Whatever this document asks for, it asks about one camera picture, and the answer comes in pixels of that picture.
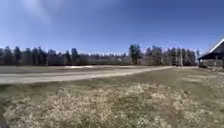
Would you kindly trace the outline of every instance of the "tree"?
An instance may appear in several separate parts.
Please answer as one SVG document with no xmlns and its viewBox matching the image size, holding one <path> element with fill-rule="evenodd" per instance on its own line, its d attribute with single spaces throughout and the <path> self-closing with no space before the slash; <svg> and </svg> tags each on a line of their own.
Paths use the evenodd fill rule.
<svg viewBox="0 0 224 128">
<path fill-rule="evenodd" d="M 75 48 L 72 48 L 72 65 L 77 65 L 77 60 L 79 57 L 78 51 Z"/>
<path fill-rule="evenodd" d="M 16 46 L 15 49 L 14 49 L 14 62 L 15 62 L 15 64 L 19 65 L 20 60 L 21 60 L 21 51 L 20 51 L 19 47 Z"/>
<path fill-rule="evenodd" d="M 153 65 L 161 65 L 162 64 L 162 48 L 161 47 L 152 47 L 152 61 Z"/>
<path fill-rule="evenodd" d="M 200 51 L 199 51 L 199 49 L 197 49 L 196 55 L 197 55 L 197 59 L 198 59 L 200 57 Z"/>
<path fill-rule="evenodd" d="M 4 65 L 14 65 L 14 57 L 8 46 L 4 50 L 3 61 Z"/>
<path fill-rule="evenodd" d="M 38 49 L 37 48 L 33 48 L 32 50 L 32 64 L 35 66 L 39 65 L 38 62 Z"/>
<path fill-rule="evenodd" d="M 4 49 L 3 48 L 0 48 L 0 65 L 3 65 L 4 64 L 3 55 L 4 55 Z"/>
<path fill-rule="evenodd" d="M 22 52 L 22 65 L 32 65 L 32 52 L 29 48 Z"/>
<path fill-rule="evenodd" d="M 47 53 L 41 47 L 38 47 L 37 60 L 40 66 L 45 66 L 47 63 Z"/>
<path fill-rule="evenodd" d="M 147 48 L 145 56 L 146 56 L 146 60 L 147 60 L 148 65 L 152 65 L 152 50 L 151 50 L 150 47 Z"/>
<path fill-rule="evenodd" d="M 141 58 L 141 49 L 138 44 L 132 44 L 129 47 L 129 55 L 132 58 L 133 64 L 138 64 L 138 59 Z"/>
<path fill-rule="evenodd" d="M 70 55 L 69 51 L 66 51 L 66 53 L 65 53 L 65 61 L 66 61 L 66 65 L 69 65 L 69 66 L 72 65 L 71 55 Z"/>
</svg>

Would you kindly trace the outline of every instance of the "field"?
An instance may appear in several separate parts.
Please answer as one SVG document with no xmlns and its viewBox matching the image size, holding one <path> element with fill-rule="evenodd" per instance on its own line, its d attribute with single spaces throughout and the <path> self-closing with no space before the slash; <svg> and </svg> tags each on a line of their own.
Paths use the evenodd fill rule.
<svg viewBox="0 0 224 128">
<path fill-rule="evenodd" d="M 173 68 L 72 82 L 0 86 L 10 128 L 222 128 L 224 76 Z"/>
</svg>

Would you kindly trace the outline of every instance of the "ground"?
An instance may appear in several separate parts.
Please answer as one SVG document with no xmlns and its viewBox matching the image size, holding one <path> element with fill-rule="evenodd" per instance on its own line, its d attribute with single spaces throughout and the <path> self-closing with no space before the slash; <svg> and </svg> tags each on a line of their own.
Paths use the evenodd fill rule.
<svg viewBox="0 0 224 128">
<path fill-rule="evenodd" d="M 2 85 L 0 118 L 11 128 L 222 128 L 223 79 L 209 70 L 173 68 Z"/>
</svg>

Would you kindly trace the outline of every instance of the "evergreen tree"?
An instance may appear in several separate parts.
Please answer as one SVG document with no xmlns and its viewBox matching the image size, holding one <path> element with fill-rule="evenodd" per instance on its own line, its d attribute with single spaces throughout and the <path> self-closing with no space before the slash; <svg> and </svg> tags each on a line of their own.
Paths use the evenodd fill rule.
<svg viewBox="0 0 224 128">
<path fill-rule="evenodd" d="M 16 46 L 15 49 L 14 49 L 14 62 L 15 62 L 15 64 L 19 65 L 20 60 L 21 60 L 21 51 L 20 51 L 19 47 Z"/>
</svg>

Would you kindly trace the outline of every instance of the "building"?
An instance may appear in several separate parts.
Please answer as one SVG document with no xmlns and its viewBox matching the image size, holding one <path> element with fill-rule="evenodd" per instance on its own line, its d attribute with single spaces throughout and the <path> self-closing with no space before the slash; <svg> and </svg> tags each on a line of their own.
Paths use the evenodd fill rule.
<svg viewBox="0 0 224 128">
<path fill-rule="evenodd" d="M 224 66 L 224 39 L 222 39 L 215 47 L 213 47 L 208 53 L 201 55 L 199 58 L 199 66 Z"/>
</svg>

